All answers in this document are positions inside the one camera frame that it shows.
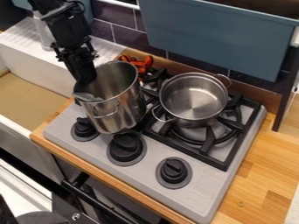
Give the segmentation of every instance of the wall tile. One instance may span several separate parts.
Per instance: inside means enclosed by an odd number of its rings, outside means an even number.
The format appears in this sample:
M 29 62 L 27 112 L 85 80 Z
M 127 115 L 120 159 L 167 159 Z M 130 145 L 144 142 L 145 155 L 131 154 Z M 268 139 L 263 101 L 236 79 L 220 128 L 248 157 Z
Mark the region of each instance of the wall tile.
M 236 81 L 245 82 L 249 85 L 256 86 L 258 88 L 264 88 L 277 94 L 283 94 L 284 88 L 287 86 L 289 80 L 289 73 L 280 73 L 276 82 L 268 80 L 261 80 L 248 74 L 231 71 L 230 78 Z
M 111 24 L 94 20 L 90 27 L 92 29 L 93 36 L 114 42 Z
M 97 0 L 92 0 L 92 6 L 95 18 L 135 29 L 132 9 Z
M 140 51 L 165 57 L 165 51 L 150 46 L 146 33 L 134 31 L 117 25 L 113 25 L 117 44 L 132 47 Z
M 143 18 L 142 18 L 141 12 L 139 10 L 135 10 L 135 15 L 136 15 L 136 22 L 137 22 L 138 31 L 145 32 L 145 28 L 144 28 Z
M 205 63 L 205 62 L 197 60 L 197 59 L 188 58 L 188 57 L 185 57 L 183 55 L 176 54 L 173 52 L 169 52 L 169 60 L 174 60 L 174 61 L 180 62 L 182 64 L 186 64 L 191 67 L 196 67 L 196 68 L 205 70 L 210 73 L 227 75 L 227 69 L 224 67 L 214 66 L 212 64 L 208 64 L 208 63 Z

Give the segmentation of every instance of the drawer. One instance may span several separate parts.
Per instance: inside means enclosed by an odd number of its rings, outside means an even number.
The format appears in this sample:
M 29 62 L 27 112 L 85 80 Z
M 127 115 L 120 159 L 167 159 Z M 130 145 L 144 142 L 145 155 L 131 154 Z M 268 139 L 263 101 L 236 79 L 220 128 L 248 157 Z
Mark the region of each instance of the drawer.
M 275 81 L 298 20 L 200 0 L 140 0 L 152 46 Z

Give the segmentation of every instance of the metal pot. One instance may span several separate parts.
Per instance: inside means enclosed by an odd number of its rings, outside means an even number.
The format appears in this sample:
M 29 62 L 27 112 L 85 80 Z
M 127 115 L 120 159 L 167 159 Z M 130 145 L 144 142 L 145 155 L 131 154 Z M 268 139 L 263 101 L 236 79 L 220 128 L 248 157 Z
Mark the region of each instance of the metal pot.
M 160 107 L 158 105 L 152 109 L 152 114 L 158 121 L 172 122 L 177 126 L 193 129 L 214 123 L 215 118 L 227 104 L 228 93 L 226 86 L 209 74 L 182 73 L 162 86 L 159 99 L 166 111 L 166 119 L 169 120 L 158 118 L 156 115 L 156 109 Z
M 94 127 L 101 134 L 113 134 L 136 126 L 146 113 L 136 68 L 112 61 L 96 71 L 96 80 L 86 86 L 77 83 L 73 93 Z

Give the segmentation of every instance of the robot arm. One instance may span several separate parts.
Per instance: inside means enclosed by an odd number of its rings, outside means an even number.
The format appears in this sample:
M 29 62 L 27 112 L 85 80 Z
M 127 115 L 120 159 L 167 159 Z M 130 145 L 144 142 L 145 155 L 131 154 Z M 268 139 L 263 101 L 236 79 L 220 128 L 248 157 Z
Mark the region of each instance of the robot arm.
M 97 54 L 90 43 L 91 30 L 81 9 L 81 2 L 67 0 L 28 0 L 34 11 L 43 15 L 56 42 L 51 47 L 59 61 L 80 84 L 96 78 L 93 60 Z

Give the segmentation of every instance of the stove knob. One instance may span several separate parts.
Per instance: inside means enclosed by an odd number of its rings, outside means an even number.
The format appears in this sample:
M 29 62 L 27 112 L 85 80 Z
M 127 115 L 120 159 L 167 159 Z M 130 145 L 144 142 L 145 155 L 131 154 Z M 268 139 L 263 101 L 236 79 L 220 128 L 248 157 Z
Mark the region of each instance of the stove knob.
M 88 118 L 77 118 L 74 126 L 74 133 L 78 137 L 90 137 L 96 133 L 96 129 Z
M 162 179 L 169 184 L 179 184 L 188 175 L 185 164 L 175 158 L 167 159 L 161 169 Z
M 115 135 L 113 143 L 125 151 L 135 151 L 138 147 L 136 140 L 130 135 Z
M 143 142 L 134 134 L 117 134 L 110 145 L 110 155 L 119 162 L 129 162 L 143 152 Z

